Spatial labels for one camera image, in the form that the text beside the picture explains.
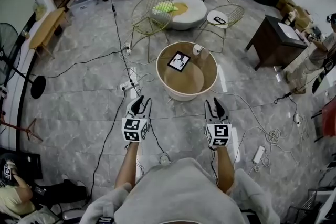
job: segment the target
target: yellow-green cushion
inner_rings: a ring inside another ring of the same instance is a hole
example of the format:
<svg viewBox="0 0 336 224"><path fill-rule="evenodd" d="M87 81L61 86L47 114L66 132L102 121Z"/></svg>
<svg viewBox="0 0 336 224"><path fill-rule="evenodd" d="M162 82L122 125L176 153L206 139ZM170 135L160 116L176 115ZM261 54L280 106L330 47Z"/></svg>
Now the yellow-green cushion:
<svg viewBox="0 0 336 224"><path fill-rule="evenodd" d="M159 2L154 9L160 10L162 12L172 12L174 10L179 10L177 7L174 6L171 2Z"/></svg>

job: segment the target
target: power strip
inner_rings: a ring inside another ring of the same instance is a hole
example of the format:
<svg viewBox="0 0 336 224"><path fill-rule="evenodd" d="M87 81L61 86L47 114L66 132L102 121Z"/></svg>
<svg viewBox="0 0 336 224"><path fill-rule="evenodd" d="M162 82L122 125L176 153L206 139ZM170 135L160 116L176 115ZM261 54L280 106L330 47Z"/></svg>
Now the power strip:
<svg viewBox="0 0 336 224"><path fill-rule="evenodd" d="M138 81L136 80L132 80L133 82L133 85L130 83L130 81L126 81L125 83L123 84L120 84L119 87L120 87L120 90L122 90L122 88L124 87L125 88L125 91L129 90L129 89L132 89L133 87L136 87L139 85Z"/></svg>
<svg viewBox="0 0 336 224"><path fill-rule="evenodd" d="M126 47L126 55L130 55L131 54L131 44L129 44L129 43L125 43L124 45L123 45L123 48L124 47Z"/></svg>
<svg viewBox="0 0 336 224"><path fill-rule="evenodd" d="M295 114L295 122L298 127L301 125L301 119L299 114Z"/></svg>

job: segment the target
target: fan stand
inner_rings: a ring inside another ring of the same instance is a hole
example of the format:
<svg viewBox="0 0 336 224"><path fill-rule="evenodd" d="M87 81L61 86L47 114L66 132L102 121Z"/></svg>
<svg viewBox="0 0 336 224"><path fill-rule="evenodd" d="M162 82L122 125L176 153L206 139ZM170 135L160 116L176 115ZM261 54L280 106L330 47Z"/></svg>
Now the fan stand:
<svg viewBox="0 0 336 224"><path fill-rule="evenodd" d="M16 73L18 73L21 77L28 80L28 82L31 85L30 88L30 94L31 97L34 99L38 99L41 97L41 95L44 92L44 89L46 88L46 78L43 76L38 76L34 81L31 81L28 79L25 75L23 75L19 70L17 70L8 60L8 58L5 56L4 51L0 50L0 60L3 60L7 65L9 65Z"/></svg>
<svg viewBox="0 0 336 224"><path fill-rule="evenodd" d="M0 119L0 124L2 124L4 126L11 127L11 128L14 128L14 129L17 129L17 130L20 130L20 131L26 132L28 140L30 140L29 135L32 135L33 137L35 137L35 138L39 139L41 142L43 142L43 139L41 137L39 137L38 135L34 134L30 130L30 128L34 128L35 122L36 122L36 118L33 119L33 121L30 123L30 125L28 126L28 128L22 128L22 127L18 127L18 126L6 123L4 121L4 115L3 114L1 115L1 119Z"/></svg>

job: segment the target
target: round cushion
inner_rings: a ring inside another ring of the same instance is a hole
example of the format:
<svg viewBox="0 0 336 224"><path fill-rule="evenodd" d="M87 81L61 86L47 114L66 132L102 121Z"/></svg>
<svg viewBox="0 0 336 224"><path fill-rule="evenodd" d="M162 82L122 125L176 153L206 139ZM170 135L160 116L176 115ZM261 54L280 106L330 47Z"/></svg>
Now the round cushion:
<svg viewBox="0 0 336 224"><path fill-rule="evenodd" d="M202 0L173 0L173 3L185 4L187 9L183 13L179 10L173 12L173 17L167 28L175 30L187 30L198 26L205 19L207 8Z"/></svg>
<svg viewBox="0 0 336 224"><path fill-rule="evenodd" d="M228 27L228 18L227 16L218 11L218 10L212 10L208 13L208 16L206 17L206 20L209 22L209 24L215 25L219 28L227 28Z"/></svg>

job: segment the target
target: gold wire chair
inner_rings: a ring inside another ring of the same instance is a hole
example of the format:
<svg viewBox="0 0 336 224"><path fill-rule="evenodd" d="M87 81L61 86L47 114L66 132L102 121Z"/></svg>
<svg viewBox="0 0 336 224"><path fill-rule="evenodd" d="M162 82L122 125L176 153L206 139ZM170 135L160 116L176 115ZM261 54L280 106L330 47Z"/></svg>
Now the gold wire chair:
<svg viewBox="0 0 336 224"><path fill-rule="evenodd" d="M148 37L148 62L150 62L150 36L162 31L169 24L172 19L172 12L167 11L173 6L171 0L141 0L132 12L131 48L134 48L140 40ZM132 45L134 30L145 36ZM164 34L169 44L167 34L165 32Z"/></svg>
<svg viewBox="0 0 336 224"><path fill-rule="evenodd" d="M214 9L210 10L207 17L206 17L206 20L199 27L199 30L201 30L201 32L199 32L199 34L195 38L194 42L196 42L196 39L200 36L200 34L203 31L212 32L212 33L216 34L218 37L220 37L221 39L223 39L223 44L222 44L221 51L213 51L213 50L210 50L210 51L221 54L223 52L223 48L224 48L224 41L225 41L225 38L226 38L226 29L232 27L232 25L234 25L235 23L240 21L243 18L244 14L245 14L244 8L239 6L239 5L235 5L235 4L223 5L223 6L219 6L219 7L216 7ZM217 26L219 28L222 28L223 29L223 36L220 36L218 33L214 32L214 31L206 29L206 27L209 24Z"/></svg>

